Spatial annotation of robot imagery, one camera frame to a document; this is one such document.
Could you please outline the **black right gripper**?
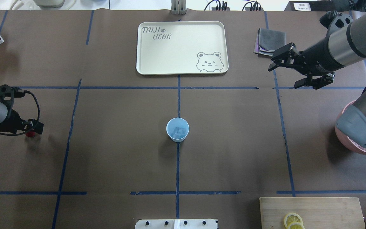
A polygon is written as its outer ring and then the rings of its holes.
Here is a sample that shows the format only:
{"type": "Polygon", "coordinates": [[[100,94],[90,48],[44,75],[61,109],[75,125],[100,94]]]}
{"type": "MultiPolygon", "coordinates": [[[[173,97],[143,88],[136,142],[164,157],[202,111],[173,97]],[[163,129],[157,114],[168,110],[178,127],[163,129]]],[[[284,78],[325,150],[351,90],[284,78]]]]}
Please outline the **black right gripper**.
{"type": "Polygon", "coordinates": [[[276,49],[271,57],[268,71],[271,72],[278,67],[296,69],[303,75],[308,74],[307,77],[295,82],[294,89],[312,87],[317,90],[333,83],[334,71],[341,69],[342,65],[332,57],[329,41],[319,41],[301,52],[293,42],[276,49]]]}

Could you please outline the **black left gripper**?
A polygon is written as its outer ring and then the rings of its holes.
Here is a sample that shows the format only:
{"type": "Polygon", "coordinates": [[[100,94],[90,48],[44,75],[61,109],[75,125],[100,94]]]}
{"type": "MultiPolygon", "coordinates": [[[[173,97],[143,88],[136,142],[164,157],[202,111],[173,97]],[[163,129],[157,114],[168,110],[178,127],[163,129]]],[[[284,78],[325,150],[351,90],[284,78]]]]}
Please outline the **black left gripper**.
{"type": "Polygon", "coordinates": [[[44,124],[40,121],[36,119],[23,120],[21,119],[18,112],[11,110],[5,120],[0,123],[0,132],[10,132],[12,134],[16,134],[17,131],[26,131],[26,127],[34,127],[30,131],[36,132],[37,135],[42,135],[44,130],[44,124]]]}

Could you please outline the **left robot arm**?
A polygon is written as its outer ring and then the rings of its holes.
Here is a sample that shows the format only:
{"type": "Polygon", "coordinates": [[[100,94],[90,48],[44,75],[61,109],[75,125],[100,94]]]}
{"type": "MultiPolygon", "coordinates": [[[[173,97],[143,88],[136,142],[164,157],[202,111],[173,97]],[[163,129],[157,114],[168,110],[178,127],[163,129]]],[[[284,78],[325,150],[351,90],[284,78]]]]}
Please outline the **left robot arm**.
{"type": "Polygon", "coordinates": [[[44,124],[40,121],[40,106],[36,96],[19,87],[0,86],[0,135],[35,137],[43,133],[44,124]],[[22,98],[30,94],[37,106],[36,119],[22,119],[17,111],[13,109],[14,99],[22,98]]]}

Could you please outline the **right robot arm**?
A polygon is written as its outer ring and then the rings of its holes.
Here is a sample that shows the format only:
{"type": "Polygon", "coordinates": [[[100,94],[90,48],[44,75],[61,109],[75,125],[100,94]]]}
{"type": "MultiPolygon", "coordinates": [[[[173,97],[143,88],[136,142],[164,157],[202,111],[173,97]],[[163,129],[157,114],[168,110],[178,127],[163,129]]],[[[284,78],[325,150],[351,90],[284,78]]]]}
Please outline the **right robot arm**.
{"type": "MultiPolygon", "coordinates": [[[[303,51],[298,51],[295,43],[288,43],[271,57],[269,72],[284,67],[304,76],[294,83],[294,89],[321,89],[334,82],[336,71],[366,60],[366,13],[352,19],[349,14],[333,10],[319,21],[327,29],[324,38],[303,51]]],[[[366,148],[366,85],[339,116],[335,128],[366,148]]]]}

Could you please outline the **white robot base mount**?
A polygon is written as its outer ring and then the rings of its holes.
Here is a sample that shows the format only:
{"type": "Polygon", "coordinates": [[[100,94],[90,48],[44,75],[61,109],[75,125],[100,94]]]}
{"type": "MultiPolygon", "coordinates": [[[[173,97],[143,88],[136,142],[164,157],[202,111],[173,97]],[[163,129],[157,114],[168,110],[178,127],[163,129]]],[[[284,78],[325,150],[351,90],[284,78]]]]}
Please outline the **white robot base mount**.
{"type": "Polygon", "coordinates": [[[218,229],[215,219],[146,219],[138,220],[135,229],[218,229]]]}

